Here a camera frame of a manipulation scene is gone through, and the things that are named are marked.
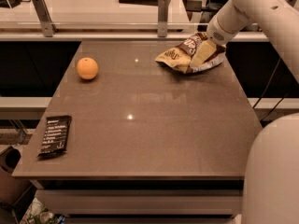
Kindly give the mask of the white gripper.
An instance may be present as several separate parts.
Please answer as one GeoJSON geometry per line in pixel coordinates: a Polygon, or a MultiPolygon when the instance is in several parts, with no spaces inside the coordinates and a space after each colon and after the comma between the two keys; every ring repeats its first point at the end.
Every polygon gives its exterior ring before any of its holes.
{"type": "Polygon", "coordinates": [[[221,62],[220,54],[222,53],[222,46],[220,45],[227,44],[234,37],[233,34],[221,28],[217,16],[214,16],[209,22],[206,34],[210,40],[203,41],[193,55],[191,60],[191,66],[193,67],[219,64],[221,62]]]}

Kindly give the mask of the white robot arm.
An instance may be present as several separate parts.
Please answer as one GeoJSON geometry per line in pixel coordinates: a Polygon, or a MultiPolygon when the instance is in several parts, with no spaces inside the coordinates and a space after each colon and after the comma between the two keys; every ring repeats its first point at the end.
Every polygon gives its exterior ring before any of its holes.
{"type": "MultiPolygon", "coordinates": [[[[257,23],[285,63],[299,77],[299,12],[288,0],[223,0],[210,20],[208,39],[230,42],[257,23]]],[[[240,224],[299,224],[299,115],[273,120],[251,145],[244,176],[240,224]]]]}

